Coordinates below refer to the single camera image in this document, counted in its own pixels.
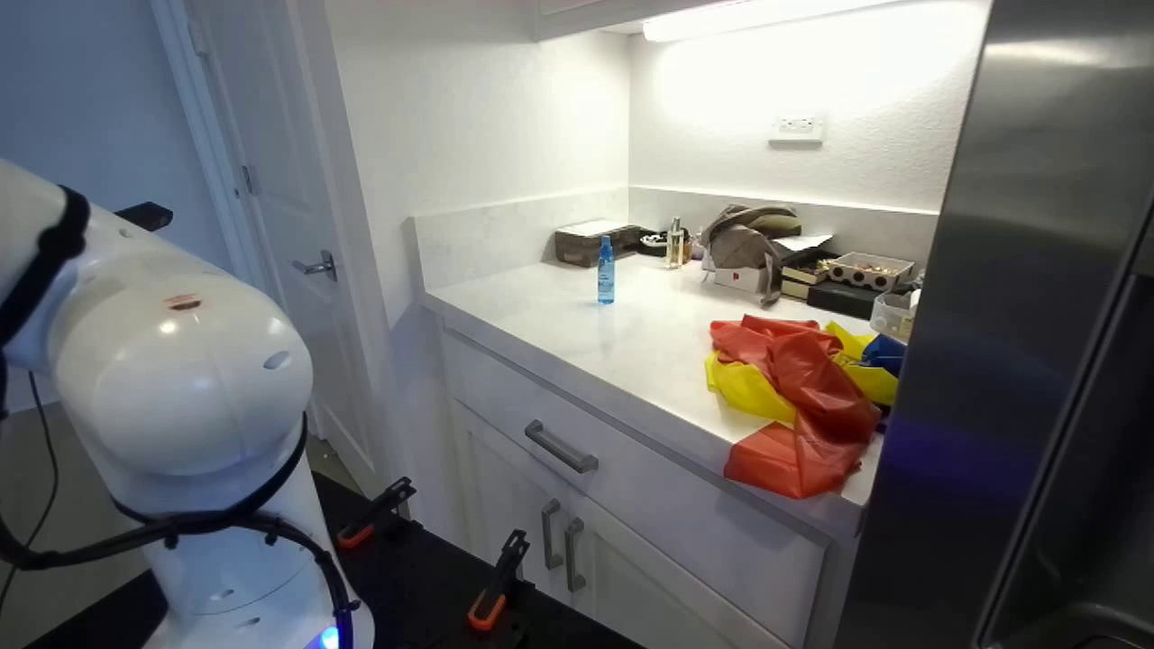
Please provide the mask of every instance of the door frame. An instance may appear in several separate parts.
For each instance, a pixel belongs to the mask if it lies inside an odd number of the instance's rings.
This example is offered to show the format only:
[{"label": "door frame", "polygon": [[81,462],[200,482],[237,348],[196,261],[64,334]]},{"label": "door frame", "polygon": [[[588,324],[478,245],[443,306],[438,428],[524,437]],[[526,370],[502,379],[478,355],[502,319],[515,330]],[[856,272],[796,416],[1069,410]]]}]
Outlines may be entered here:
[{"label": "door frame", "polygon": [[166,57],[171,57],[183,123],[191,130],[191,145],[211,185],[213,212],[216,212],[228,255],[234,262],[234,276],[242,276],[249,286],[265,292],[276,292],[276,278],[265,268],[266,255],[258,245],[259,238],[249,227],[249,211],[244,203],[237,203],[237,190],[242,190],[237,164],[228,153],[225,123],[216,119],[213,92],[200,65],[202,51],[200,51],[196,27],[183,12],[183,0],[178,5],[149,0],[149,5],[158,29],[158,44],[166,48]]},{"label": "door frame", "polygon": [[[325,8],[306,8],[313,0],[290,0],[290,12],[325,12]],[[158,40],[166,48],[171,57],[171,72],[189,114],[189,130],[216,205],[216,221],[228,242],[232,261],[237,262],[234,272],[252,280],[258,290],[276,292],[276,276],[270,276],[270,261],[266,250],[259,245],[259,225],[258,215],[244,211],[242,196],[242,166],[232,154],[228,145],[228,130],[225,119],[216,114],[213,106],[213,86],[211,77],[202,69],[202,48],[200,48],[200,33],[196,23],[183,8],[183,0],[153,0],[153,15],[158,27]],[[310,33],[297,33],[294,40],[316,40],[329,33],[325,15],[323,23],[297,23],[300,29]],[[345,107],[343,107],[343,94],[341,86],[325,96],[316,94],[316,86],[310,84],[310,96],[306,96],[306,113],[310,113],[310,139],[316,139],[323,145],[323,189],[325,189],[325,205],[329,215],[343,212],[343,221],[329,221],[331,233],[336,233],[336,261],[359,261],[359,262],[341,262],[343,272],[343,292],[351,303],[351,322],[353,322],[353,381],[360,381],[360,397],[363,397],[363,427],[375,427],[368,437],[373,441],[359,441],[360,447],[343,447],[336,444],[336,437],[329,437],[343,459],[343,464],[351,470],[351,476],[359,480],[359,487],[363,494],[375,494],[385,476],[396,471],[395,459],[395,427],[383,410],[383,391],[385,391],[385,303],[383,303],[383,290],[380,290],[380,272],[375,272],[375,254],[373,254],[373,232],[368,232],[368,212],[363,212],[363,196],[360,196],[360,182],[359,182],[359,154],[353,154],[353,142],[351,142],[351,123],[345,123]]]}]

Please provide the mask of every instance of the white cabinet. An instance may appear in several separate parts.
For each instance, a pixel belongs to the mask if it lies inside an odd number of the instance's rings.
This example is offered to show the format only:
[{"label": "white cabinet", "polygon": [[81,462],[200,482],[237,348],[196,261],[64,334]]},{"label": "white cabinet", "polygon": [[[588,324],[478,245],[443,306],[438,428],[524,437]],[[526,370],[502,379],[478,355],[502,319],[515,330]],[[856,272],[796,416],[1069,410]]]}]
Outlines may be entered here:
[{"label": "white cabinet", "polygon": [[653,649],[778,646],[468,407],[462,407],[462,452],[474,462],[481,557],[499,557],[510,532],[526,532],[526,580]]},{"label": "white cabinet", "polygon": [[629,27],[717,0],[533,0],[533,40]]},{"label": "white cabinet", "polygon": [[443,334],[443,355],[458,405],[524,447],[533,470],[625,518],[784,646],[807,641],[825,569],[820,535],[753,509],[468,338]]}]

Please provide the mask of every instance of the kitchen appliance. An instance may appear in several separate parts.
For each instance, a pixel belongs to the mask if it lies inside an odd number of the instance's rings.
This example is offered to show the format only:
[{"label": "kitchen appliance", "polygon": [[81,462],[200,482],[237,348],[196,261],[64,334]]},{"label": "kitchen appliance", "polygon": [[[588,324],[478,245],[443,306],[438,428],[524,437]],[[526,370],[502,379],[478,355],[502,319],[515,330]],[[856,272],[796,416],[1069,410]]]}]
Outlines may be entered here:
[{"label": "kitchen appliance", "polygon": [[842,649],[1154,646],[1154,5],[1000,0]]},{"label": "kitchen appliance", "polygon": [[708,232],[708,286],[759,297],[761,306],[776,303],[784,292],[784,268],[790,250],[776,238],[802,233],[802,221],[776,205],[732,205]]}]

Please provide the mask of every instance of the backsplash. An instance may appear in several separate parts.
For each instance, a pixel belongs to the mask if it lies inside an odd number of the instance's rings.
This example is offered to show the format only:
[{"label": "backsplash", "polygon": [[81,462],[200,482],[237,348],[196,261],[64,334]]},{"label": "backsplash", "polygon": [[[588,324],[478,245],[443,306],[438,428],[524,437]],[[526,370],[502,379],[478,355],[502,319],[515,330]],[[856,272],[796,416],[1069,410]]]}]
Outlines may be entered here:
[{"label": "backsplash", "polygon": [[802,215],[806,232],[837,232],[833,250],[842,254],[881,254],[928,262],[933,245],[938,212],[919,211],[873,211],[873,205],[831,205],[770,196],[705,196],[705,190],[664,190],[631,189],[631,221],[646,227],[671,227],[683,221],[692,233],[713,225],[729,205],[787,205]]},{"label": "backsplash", "polygon": [[701,233],[729,205],[787,205],[807,232],[837,232],[837,250],[901,255],[925,262],[933,242],[933,212],[790,203],[766,196],[701,196],[664,189],[616,189],[502,203],[410,221],[421,290],[552,261],[552,232],[586,221],[631,221],[666,227],[683,221]]},{"label": "backsplash", "polygon": [[552,232],[586,221],[629,221],[629,190],[582,190],[414,215],[421,290],[458,286],[552,255]]}]

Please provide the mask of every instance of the cabinet drawer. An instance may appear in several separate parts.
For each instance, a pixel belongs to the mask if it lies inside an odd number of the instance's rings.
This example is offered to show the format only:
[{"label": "cabinet drawer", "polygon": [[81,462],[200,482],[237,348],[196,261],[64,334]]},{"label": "cabinet drawer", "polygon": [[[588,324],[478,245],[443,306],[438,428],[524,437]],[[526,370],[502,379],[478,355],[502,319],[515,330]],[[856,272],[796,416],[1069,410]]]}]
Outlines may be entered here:
[{"label": "cabinet drawer", "polygon": [[749,509],[458,334],[449,334],[449,370],[458,402],[502,437],[606,506],[784,641],[806,646],[825,557],[815,539]]}]

